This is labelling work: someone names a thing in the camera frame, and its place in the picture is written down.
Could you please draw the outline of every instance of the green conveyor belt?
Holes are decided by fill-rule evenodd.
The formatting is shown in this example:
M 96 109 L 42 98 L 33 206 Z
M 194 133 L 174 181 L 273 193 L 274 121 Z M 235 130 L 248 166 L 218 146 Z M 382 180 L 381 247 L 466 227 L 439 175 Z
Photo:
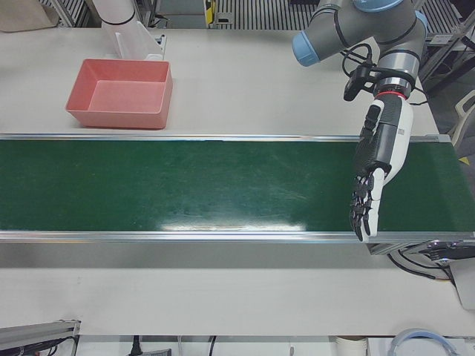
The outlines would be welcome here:
M 354 142 L 0 141 L 0 230 L 350 231 Z M 380 231 L 475 231 L 449 143 L 412 143 Z

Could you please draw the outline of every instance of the white table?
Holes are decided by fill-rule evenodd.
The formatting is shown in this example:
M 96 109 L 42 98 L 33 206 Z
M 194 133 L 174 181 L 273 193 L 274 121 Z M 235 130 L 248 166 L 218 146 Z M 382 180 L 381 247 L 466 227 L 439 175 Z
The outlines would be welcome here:
M 114 52 L 98 29 L 0 33 L 0 132 L 357 135 L 373 97 L 343 100 L 341 56 L 301 67 L 293 31 L 167 30 L 174 88 L 162 131 L 91 130 L 65 111 L 86 58 Z M 422 102 L 414 92 L 410 98 Z M 428 105 L 413 135 L 437 134 Z
M 142 134 L 355 135 L 372 100 L 342 99 L 338 56 L 298 65 L 290 32 L 168 30 L 167 128 Z M 0 33 L 0 131 L 80 134 L 64 106 L 99 30 Z M 419 93 L 411 100 L 423 101 Z M 413 134 L 436 134 L 427 105 Z M 82 334 L 471 335 L 450 283 L 398 270 L 365 245 L 2 244 L 0 327 L 82 320 Z

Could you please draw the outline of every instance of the red ring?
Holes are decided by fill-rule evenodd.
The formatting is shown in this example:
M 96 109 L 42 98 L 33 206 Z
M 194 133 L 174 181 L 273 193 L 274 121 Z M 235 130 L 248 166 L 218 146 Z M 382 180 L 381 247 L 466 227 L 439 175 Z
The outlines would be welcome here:
M 379 93 L 378 95 L 376 95 L 374 97 L 374 99 L 377 99 L 378 96 L 381 96 L 381 95 L 385 95 L 385 94 L 394 94 L 394 95 L 397 95 L 397 96 L 400 96 L 401 98 L 403 98 L 404 100 L 407 100 L 406 96 L 398 91 L 382 91 L 381 93 Z

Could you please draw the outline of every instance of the pink plastic bin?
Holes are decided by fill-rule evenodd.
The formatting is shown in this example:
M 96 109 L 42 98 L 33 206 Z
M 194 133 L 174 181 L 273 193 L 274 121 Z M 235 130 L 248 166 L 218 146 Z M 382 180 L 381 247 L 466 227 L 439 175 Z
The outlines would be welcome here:
M 168 62 L 86 59 L 66 110 L 89 127 L 164 128 L 172 88 Z

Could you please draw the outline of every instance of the robotic arm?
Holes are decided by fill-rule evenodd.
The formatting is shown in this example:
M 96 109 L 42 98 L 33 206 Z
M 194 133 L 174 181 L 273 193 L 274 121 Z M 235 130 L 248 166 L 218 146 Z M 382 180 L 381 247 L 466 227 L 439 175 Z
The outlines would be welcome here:
M 376 236 L 383 186 L 404 164 L 413 122 L 406 100 L 415 87 L 426 27 L 426 18 L 414 11 L 411 0 L 322 0 L 309 27 L 293 39 L 295 57 L 303 66 L 370 37 L 379 46 L 378 66 L 368 53 L 367 61 L 350 74 L 344 94 L 347 101 L 360 90 L 375 97 L 354 158 L 350 222 L 361 241 Z

